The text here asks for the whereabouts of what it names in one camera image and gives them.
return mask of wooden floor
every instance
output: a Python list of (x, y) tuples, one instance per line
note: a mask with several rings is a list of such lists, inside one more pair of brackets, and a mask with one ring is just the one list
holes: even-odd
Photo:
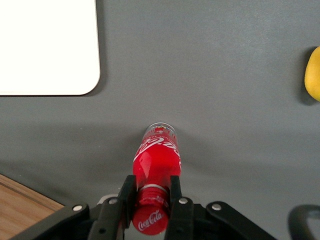
[(8, 240), (63, 205), (0, 175), (0, 240)]

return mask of plastic bottle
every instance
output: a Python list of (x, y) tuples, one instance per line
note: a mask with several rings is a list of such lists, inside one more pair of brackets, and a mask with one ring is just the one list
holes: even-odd
[(180, 176), (181, 159), (174, 128), (154, 123), (143, 136), (133, 160), (137, 199), (132, 223), (143, 234), (167, 228), (170, 215), (170, 176)]

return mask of red bottle cap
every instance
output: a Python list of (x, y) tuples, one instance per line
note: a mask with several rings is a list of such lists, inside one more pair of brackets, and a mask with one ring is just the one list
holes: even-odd
[(168, 194), (158, 187), (141, 189), (132, 219), (134, 227), (146, 235), (163, 232), (169, 221), (168, 200)]

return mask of coca-cola logo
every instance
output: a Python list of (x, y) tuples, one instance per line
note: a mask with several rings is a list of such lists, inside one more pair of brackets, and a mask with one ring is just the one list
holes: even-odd
[(159, 210), (154, 211), (150, 214), (150, 216), (145, 221), (139, 221), (138, 229), (142, 232), (146, 228), (158, 222), (160, 219), (164, 217), (163, 214), (159, 213)]
[(145, 150), (151, 148), (154, 145), (163, 145), (163, 146), (166, 146), (167, 148), (173, 149), (175, 154), (177, 154), (180, 157), (177, 147), (174, 144), (172, 144), (169, 141), (165, 141), (163, 137), (150, 137), (140, 145), (133, 161), (135, 161), (137, 157), (139, 157), (139, 155), (142, 154)]

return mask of yellow fruit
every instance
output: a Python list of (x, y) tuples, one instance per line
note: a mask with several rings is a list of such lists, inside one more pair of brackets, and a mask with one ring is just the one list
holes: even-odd
[(320, 46), (310, 56), (305, 69), (304, 85), (311, 97), (320, 102)]

